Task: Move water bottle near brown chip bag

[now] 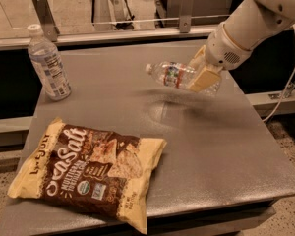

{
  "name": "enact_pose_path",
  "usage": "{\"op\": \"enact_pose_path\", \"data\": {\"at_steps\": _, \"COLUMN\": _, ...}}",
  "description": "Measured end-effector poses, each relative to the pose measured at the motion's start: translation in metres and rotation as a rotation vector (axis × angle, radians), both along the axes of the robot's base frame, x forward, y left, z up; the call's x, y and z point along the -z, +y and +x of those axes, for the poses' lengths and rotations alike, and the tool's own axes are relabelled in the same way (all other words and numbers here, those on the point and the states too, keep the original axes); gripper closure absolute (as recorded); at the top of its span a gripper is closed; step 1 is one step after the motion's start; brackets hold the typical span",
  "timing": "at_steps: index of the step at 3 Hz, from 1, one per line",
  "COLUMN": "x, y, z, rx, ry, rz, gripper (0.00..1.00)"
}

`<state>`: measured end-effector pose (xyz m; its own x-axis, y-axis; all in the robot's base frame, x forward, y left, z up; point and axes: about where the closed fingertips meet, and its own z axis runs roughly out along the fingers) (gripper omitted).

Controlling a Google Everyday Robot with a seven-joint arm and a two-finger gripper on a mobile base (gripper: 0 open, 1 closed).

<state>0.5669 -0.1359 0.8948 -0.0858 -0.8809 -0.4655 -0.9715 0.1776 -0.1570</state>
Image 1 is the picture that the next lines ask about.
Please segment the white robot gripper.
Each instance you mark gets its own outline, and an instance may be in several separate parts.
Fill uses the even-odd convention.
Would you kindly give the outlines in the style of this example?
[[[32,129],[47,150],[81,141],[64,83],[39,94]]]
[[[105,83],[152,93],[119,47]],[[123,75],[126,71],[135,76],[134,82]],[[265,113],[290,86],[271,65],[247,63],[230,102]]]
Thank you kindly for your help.
[[[194,68],[197,73],[188,83],[187,89],[200,92],[215,86],[221,81],[222,68],[234,70],[244,63],[251,54],[251,50],[239,47],[228,35],[225,22],[220,23],[209,35],[206,45],[203,45],[189,62],[188,66]]]

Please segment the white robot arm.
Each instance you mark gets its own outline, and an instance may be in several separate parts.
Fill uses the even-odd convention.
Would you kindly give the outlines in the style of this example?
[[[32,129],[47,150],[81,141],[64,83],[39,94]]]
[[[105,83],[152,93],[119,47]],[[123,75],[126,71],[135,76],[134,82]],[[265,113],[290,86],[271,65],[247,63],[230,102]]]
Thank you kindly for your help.
[[[189,63],[196,74],[187,89],[199,92],[216,85],[222,70],[236,69],[259,44],[293,24],[295,0],[243,0]]]

